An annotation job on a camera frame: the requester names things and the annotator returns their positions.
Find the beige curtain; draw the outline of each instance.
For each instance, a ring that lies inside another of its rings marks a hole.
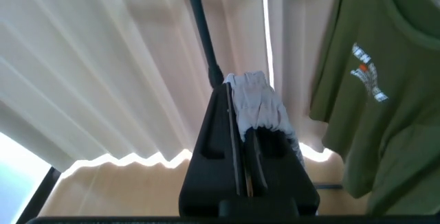
[[[300,141],[331,0],[202,0],[226,75],[272,75]],[[0,131],[60,171],[192,149],[210,97],[188,0],[0,0]]]

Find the white curtain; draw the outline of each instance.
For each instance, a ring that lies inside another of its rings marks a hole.
[[[223,73],[268,76],[263,0],[202,0]],[[300,141],[332,0],[269,0],[275,89]],[[192,149],[211,88],[188,0],[0,0],[0,131],[64,171]]]

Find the green t-shirt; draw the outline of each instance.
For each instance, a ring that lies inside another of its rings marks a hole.
[[[310,117],[370,214],[440,211],[440,9],[430,0],[336,0]]]

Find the hanging laundry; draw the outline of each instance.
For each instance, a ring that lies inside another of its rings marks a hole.
[[[282,131],[302,166],[305,166],[286,108],[275,90],[270,87],[264,73],[246,72],[244,76],[229,74],[225,82],[229,82],[232,87],[232,100],[241,140],[245,141],[245,134],[249,128],[265,127],[271,131]]]
[[[336,0],[310,117],[370,214],[440,210],[440,11],[430,0]]]

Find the shirt logo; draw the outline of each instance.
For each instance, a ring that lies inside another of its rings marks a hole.
[[[351,51],[361,63],[359,67],[356,70],[352,70],[350,74],[358,77],[364,83],[369,96],[373,96],[378,102],[387,100],[388,96],[377,86],[377,70],[371,61],[371,57],[356,43],[354,43]]]

